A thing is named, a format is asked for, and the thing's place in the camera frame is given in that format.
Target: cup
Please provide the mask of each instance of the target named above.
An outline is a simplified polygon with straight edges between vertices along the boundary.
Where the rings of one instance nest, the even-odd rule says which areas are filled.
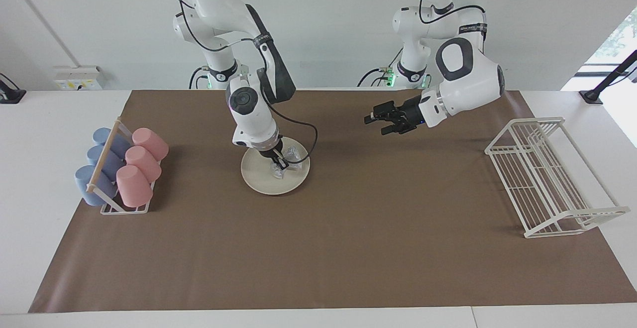
[[[168,155],[168,144],[149,128],[140,128],[132,133],[132,142],[137,146],[143,146],[160,162]]]
[[[109,128],[97,129],[93,133],[93,142],[95,142],[95,145],[105,145],[106,140],[108,139],[108,136],[110,134],[111,130]],[[130,145],[130,142],[124,139],[124,137],[118,133],[115,135],[113,144],[111,145],[111,151],[113,151],[118,158],[123,160],[123,158],[126,156],[126,150],[130,149],[130,147],[132,147],[132,145]]]
[[[146,176],[149,183],[159,179],[161,166],[155,157],[142,146],[134,146],[126,151],[127,165],[134,165]]]
[[[153,197],[146,176],[134,165],[126,165],[117,171],[117,187],[121,201],[129,208],[144,206]]]
[[[98,166],[98,160],[100,159],[100,155],[102,155],[102,151],[104,151],[103,145],[98,145],[91,147],[88,153],[86,153],[86,159],[89,161],[90,165]],[[117,171],[123,167],[123,162],[117,155],[109,150],[106,154],[106,160],[104,162],[104,166],[102,167],[102,172],[105,173],[107,178],[110,181],[115,181],[117,178]]]
[[[91,182],[93,171],[95,171],[95,167],[93,165],[81,167],[75,172],[75,183],[78,185],[80,192],[82,192],[84,201],[86,201],[89,206],[102,206],[106,202],[101,197],[99,197],[94,192],[93,194],[89,194],[86,192],[86,186],[89,184],[89,182]],[[98,178],[98,182],[96,185],[100,190],[104,192],[104,194],[109,196],[111,199],[113,199],[117,194],[115,185],[113,185],[109,178],[107,178],[104,172],[100,172],[100,177]]]

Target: crumpled plastic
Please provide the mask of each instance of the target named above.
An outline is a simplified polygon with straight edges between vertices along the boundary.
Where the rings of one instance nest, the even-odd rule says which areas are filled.
[[[288,147],[281,154],[283,155],[285,160],[287,160],[288,162],[298,162],[301,160],[301,154],[299,154],[299,150],[295,146]],[[284,178],[285,171],[287,170],[298,171],[298,170],[301,170],[302,168],[303,168],[303,163],[291,163],[290,166],[285,170],[281,170],[281,168],[278,167],[276,163],[272,163],[271,165],[272,175],[275,178],[280,180]]]

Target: white table surface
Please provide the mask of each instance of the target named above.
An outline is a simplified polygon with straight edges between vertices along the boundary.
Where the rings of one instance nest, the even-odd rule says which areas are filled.
[[[30,92],[17,106],[0,106],[0,328],[87,324],[95,328],[637,326],[637,304],[26,315],[80,199],[72,177],[85,165],[91,135],[96,128],[112,125],[129,95],[125,91]],[[576,93],[523,95],[536,117],[567,119],[567,129],[603,181],[621,204],[637,212],[637,190],[633,187],[637,183],[637,149],[607,111],[579,101],[573,105]],[[14,125],[7,127],[6,122]],[[637,251],[632,247],[637,242],[635,227],[637,213],[602,226],[633,285],[637,283]]]

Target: table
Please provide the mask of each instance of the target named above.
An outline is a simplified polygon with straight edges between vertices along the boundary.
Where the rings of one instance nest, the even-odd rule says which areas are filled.
[[[72,181],[54,179],[70,177],[75,168],[84,164],[84,148],[73,145],[73,142],[80,138],[84,140],[87,135],[91,135],[94,128],[111,122],[121,112],[129,94],[130,92],[31,92],[20,105],[0,108],[2,122],[17,123],[16,126],[2,129],[3,138],[0,142],[1,157],[13,158],[9,164],[3,166],[0,185],[15,190],[15,194],[0,197],[0,232],[3,235],[0,244],[0,255],[3,258],[0,267],[0,312],[3,314],[22,314],[29,308],[48,262],[54,255],[75,210],[77,188]],[[572,105],[576,95],[561,92],[525,92],[524,98],[535,116],[565,117],[571,135],[578,141],[585,155],[589,156],[589,160],[614,191],[615,196],[622,204],[637,208],[637,193],[631,187],[631,183],[637,179],[637,172],[633,169],[637,167],[637,149],[614,124],[603,107],[591,107],[583,102]],[[25,130],[30,130],[32,135],[23,135]],[[596,140],[588,140],[591,136],[596,137]],[[41,155],[43,143],[47,143],[49,155],[55,154],[60,158],[59,161],[50,162],[47,156]],[[594,155],[607,151],[608,147],[615,149],[611,155]],[[36,194],[34,187],[44,189]],[[29,207],[40,206],[45,201],[51,208],[48,212],[26,210]],[[634,242],[637,236],[637,232],[632,229],[635,223],[637,217],[626,215],[602,227],[605,238],[633,285],[637,281],[637,255],[631,251],[631,242]],[[567,327],[581,323],[579,326],[595,327],[602,323],[611,323],[612,326],[622,327],[629,326],[630,322],[636,320],[637,305],[5,315],[0,316],[0,326],[16,326],[19,322],[30,326],[64,322],[66,326],[73,326],[86,320],[99,325],[98,322],[109,322],[111,319],[148,319],[149,322],[155,320],[155,326],[166,324],[173,319],[193,325],[205,321],[221,322],[222,319],[228,319],[228,324],[235,326],[247,324],[254,319],[264,326],[268,326],[268,319],[271,319],[272,324],[283,326],[294,325],[298,319],[327,325],[331,321],[344,323],[346,316],[350,317],[347,318],[349,323],[345,323],[349,326],[371,326],[366,324],[365,320],[375,317],[370,319],[375,322],[375,326],[395,326],[396,322],[404,322],[400,326],[430,323],[437,327],[504,327],[516,321],[517,326],[542,323],[544,326]],[[543,319],[539,322],[528,317]]]

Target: blue cup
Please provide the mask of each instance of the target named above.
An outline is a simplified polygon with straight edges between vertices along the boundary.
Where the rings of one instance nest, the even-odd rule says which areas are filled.
[[[80,192],[82,192],[82,197],[84,197],[84,201],[86,201],[87,204],[90,206],[102,206],[105,204],[105,201],[102,200],[101,197],[95,193],[89,194],[86,192],[86,185],[91,182],[93,171],[95,171],[95,167],[92,165],[81,167],[75,172],[75,183],[78,185]],[[100,178],[98,178],[97,186],[111,199],[113,199],[117,194],[115,185],[113,185],[113,183],[107,178],[104,172],[100,172]]]
[[[89,165],[98,166],[102,151],[104,151],[103,145],[94,146],[89,149],[88,153],[86,153],[86,159],[89,161]],[[109,150],[106,154],[106,161],[102,167],[102,172],[106,174],[106,177],[110,181],[115,181],[117,179],[117,171],[123,166],[123,161],[118,158],[113,151]]]
[[[111,130],[109,128],[100,128],[97,129],[93,133],[93,142],[95,145],[104,145],[108,136],[111,135]],[[132,144],[123,136],[116,134],[113,140],[113,145],[111,145],[111,151],[113,151],[118,158],[123,160],[126,157],[126,151],[132,147]]]

